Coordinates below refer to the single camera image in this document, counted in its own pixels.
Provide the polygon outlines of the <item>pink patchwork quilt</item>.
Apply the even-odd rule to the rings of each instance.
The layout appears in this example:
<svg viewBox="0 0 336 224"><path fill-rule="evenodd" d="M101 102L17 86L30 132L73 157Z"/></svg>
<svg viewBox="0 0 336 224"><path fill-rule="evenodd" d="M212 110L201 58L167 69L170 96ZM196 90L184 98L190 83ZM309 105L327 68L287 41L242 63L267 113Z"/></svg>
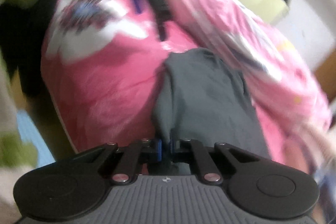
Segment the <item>pink patchwork quilt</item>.
<svg viewBox="0 0 336 224"><path fill-rule="evenodd" d="M326 94L289 40L239 0L167 0L174 19L203 47L243 72L258 112L275 133L266 137L276 160L293 139L293 158L311 172L335 171Z"/></svg>

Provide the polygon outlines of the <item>pink floral bed sheet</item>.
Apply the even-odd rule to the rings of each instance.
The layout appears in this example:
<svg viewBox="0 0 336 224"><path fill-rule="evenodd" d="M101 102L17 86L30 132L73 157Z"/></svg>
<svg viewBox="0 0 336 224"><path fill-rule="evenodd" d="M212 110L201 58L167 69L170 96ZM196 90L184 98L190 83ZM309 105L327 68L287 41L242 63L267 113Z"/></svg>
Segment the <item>pink floral bed sheet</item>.
<svg viewBox="0 0 336 224"><path fill-rule="evenodd" d="M197 45L177 24L160 41L140 0L58 0L42 47L41 71L76 151L155 134L151 112L170 53Z"/></svg>

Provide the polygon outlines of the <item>black garment at bed edge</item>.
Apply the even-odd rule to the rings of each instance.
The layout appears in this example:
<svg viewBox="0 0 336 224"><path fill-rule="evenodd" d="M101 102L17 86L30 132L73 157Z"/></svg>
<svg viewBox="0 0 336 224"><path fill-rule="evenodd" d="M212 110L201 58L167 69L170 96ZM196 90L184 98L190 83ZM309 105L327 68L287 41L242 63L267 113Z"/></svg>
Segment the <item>black garment at bed edge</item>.
<svg viewBox="0 0 336 224"><path fill-rule="evenodd" d="M62 127L41 75L50 13L42 6L1 5L1 166L54 162L49 145Z"/></svg>

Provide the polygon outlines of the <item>dark grey garment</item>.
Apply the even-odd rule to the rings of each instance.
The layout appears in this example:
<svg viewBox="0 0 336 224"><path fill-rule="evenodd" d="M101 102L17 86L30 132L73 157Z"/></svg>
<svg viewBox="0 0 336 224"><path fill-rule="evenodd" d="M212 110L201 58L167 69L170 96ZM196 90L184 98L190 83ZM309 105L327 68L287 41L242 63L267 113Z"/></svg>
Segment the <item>dark grey garment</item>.
<svg viewBox="0 0 336 224"><path fill-rule="evenodd" d="M173 164L170 147L179 139L195 139L212 147L224 142L270 158L243 74L204 48L171 53L164 62L163 84L152 112L162 161L153 174L187 174Z"/></svg>

